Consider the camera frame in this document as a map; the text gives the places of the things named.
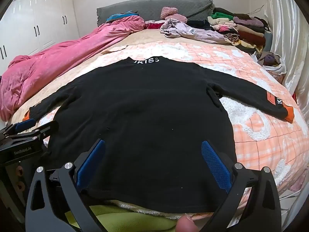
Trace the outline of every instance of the pink comforter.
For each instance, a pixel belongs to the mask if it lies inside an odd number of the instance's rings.
[[[29,98],[55,78],[86,59],[144,29],[145,21],[129,16],[102,24],[75,41],[56,44],[32,56],[19,55],[9,64],[0,83],[0,117],[7,121]]]

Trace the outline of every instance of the lavender clothing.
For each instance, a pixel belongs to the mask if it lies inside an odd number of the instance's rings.
[[[263,23],[259,19],[252,18],[252,17],[251,17],[251,20],[241,20],[238,17],[234,17],[233,21],[234,21],[234,23],[242,23],[242,24],[245,24],[245,25],[264,27]]]
[[[184,37],[209,44],[227,44],[223,35],[214,31],[192,28],[189,25],[170,18],[160,28],[160,33],[168,38]]]

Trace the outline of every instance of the black sweatshirt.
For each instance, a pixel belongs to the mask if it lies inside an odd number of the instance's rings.
[[[131,58],[84,74],[30,108],[39,120],[63,102],[59,131],[34,165],[62,167],[101,138],[106,154],[87,193],[168,213],[213,212],[226,197],[201,155],[209,141],[236,162],[233,127],[217,95],[279,119],[293,108],[263,88],[195,63]]]

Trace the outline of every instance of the white wardrobe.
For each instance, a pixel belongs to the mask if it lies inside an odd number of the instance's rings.
[[[73,0],[14,0],[0,21],[0,75],[17,55],[78,38]]]

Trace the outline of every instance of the blue gripper pad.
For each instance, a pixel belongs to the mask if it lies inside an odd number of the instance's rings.
[[[218,186],[227,193],[232,187],[231,173],[207,141],[202,142],[202,156],[207,163]]]
[[[18,123],[16,126],[15,126],[15,132],[16,133],[20,133],[20,132],[23,132],[31,127],[34,127],[36,125],[36,120],[34,118],[31,118],[31,119],[27,119],[23,122],[20,122]]]
[[[105,142],[100,140],[76,174],[76,188],[81,191],[88,187],[94,172],[105,155]]]

